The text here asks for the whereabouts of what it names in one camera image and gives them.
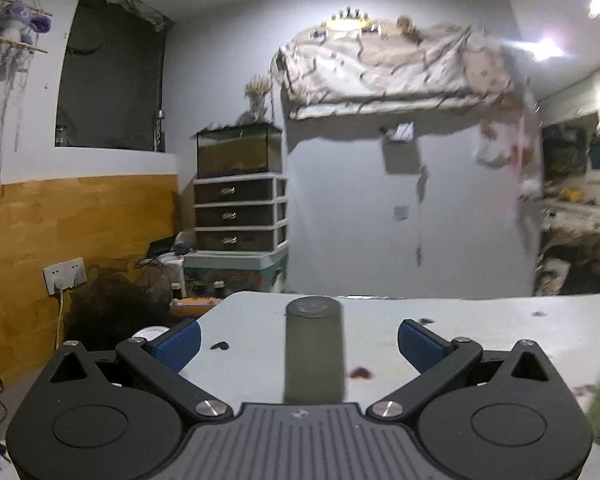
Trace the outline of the dark window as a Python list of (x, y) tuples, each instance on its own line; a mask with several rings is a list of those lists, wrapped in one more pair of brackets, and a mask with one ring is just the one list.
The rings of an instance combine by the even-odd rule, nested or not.
[(140, 0), (79, 0), (59, 84), (55, 145), (162, 153), (170, 18)]

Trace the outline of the teal cabinet under drawers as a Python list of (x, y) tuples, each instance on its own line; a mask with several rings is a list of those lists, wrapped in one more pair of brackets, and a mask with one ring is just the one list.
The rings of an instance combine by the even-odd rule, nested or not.
[(226, 297), (234, 292), (281, 292), (288, 249), (275, 252), (190, 252), (183, 272), (188, 296)]

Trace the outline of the macrame wall hanging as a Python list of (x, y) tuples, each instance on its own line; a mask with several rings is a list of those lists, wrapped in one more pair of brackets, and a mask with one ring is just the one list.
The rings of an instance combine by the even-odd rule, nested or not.
[[(21, 0), (0, 0), (0, 11), (15, 1)], [(52, 19), (52, 16), (44, 10), (34, 6), (30, 8)], [(8, 148), (19, 150), (24, 92), (27, 89), (30, 66), (36, 54), (46, 52), (38, 46), (38, 40), (42, 35), (46, 34), (32, 34), (34, 41), (32, 46), (0, 37), (0, 184), (3, 183), (6, 150)]]

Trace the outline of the white hanging bag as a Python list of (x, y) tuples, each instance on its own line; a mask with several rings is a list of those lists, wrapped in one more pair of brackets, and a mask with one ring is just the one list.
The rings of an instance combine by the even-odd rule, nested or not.
[(513, 145), (516, 140), (512, 130), (479, 131), (475, 147), (475, 161), (479, 165), (500, 169), (513, 163)]

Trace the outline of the dried flower vase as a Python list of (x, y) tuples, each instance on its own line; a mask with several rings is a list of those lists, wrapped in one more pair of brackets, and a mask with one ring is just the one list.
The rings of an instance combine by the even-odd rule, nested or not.
[(270, 76), (252, 76), (245, 85), (244, 96), (249, 101), (249, 113), (255, 122), (264, 122), (266, 100), (273, 88)]

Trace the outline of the white wall power socket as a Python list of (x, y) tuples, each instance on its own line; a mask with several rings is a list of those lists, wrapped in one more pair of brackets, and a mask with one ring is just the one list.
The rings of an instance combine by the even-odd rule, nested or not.
[(82, 257), (52, 264), (43, 269), (45, 287), (50, 296), (80, 286), (86, 282), (86, 271)]

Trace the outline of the white drawer unit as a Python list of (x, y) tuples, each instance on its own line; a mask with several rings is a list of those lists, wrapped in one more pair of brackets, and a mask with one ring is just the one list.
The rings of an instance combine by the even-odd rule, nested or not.
[(287, 179), (244, 174), (196, 179), (195, 234), (203, 252), (275, 252), (288, 243)]

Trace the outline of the chair with brown cloth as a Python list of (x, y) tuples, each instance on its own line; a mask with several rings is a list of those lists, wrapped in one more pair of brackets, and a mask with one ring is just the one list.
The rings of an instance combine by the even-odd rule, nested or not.
[(542, 232), (535, 296), (600, 294), (600, 231), (550, 226)]

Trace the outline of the patterned hanging blanket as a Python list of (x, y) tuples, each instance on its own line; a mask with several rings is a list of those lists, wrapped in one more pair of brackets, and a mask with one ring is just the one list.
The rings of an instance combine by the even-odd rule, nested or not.
[(293, 120), (426, 110), (521, 110), (508, 53), (470, 26), (418, 28), (406, 16), (352, 32), (299, 32), (272, 59)]

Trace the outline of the purple plush toy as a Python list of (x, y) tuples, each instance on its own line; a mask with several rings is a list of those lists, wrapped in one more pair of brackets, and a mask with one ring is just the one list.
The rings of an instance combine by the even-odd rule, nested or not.
[(5, 40), (32, 46), (32, 34), (47, 34), (51, 29), (49, 16), (21, 1), (9, 3), (0, 11), (0, 37)]

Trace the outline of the glass fish tank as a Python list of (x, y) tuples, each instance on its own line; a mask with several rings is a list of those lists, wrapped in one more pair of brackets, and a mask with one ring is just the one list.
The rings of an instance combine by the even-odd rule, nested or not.
[(283, 130), (270, 122), (204, 129), (195, 139), (198, 178), (283, 172)]

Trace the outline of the grey plastic cup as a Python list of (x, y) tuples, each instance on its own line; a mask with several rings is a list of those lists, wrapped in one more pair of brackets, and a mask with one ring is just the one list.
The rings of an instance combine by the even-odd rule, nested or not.
[(286, 404), (339, 404), (346, 396), (342, 305), (305, 296), (285, 312)]

